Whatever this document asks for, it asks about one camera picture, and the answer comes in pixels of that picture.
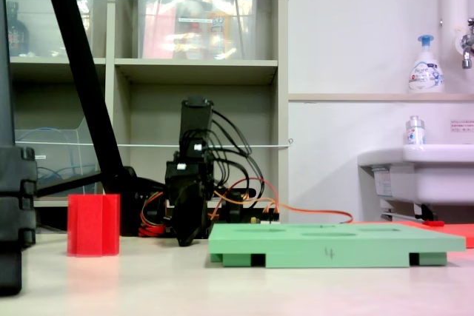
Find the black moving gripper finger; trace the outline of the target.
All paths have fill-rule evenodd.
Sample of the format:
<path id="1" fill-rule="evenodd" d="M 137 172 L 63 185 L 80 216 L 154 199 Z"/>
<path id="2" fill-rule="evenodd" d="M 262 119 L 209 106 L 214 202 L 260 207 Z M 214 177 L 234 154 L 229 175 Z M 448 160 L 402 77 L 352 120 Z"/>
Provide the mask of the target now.
<path id="1" fill-rule="evenodd" d="M 205 199 L 195 200 L 192 217 L 191 240 L 207 238 L 207 202 Z"/>

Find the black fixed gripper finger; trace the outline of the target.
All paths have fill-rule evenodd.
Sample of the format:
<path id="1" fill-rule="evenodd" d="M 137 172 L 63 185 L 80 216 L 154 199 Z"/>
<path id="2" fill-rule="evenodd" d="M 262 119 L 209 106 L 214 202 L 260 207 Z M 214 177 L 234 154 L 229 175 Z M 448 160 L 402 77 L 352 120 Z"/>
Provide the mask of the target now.
<path id="1" fill-rule="evenodd" d="M 179 246 L 189 246 L 193 242 L 194 212 L 185 205 L 176 204 L 173 209 L 172 227 Z"/>

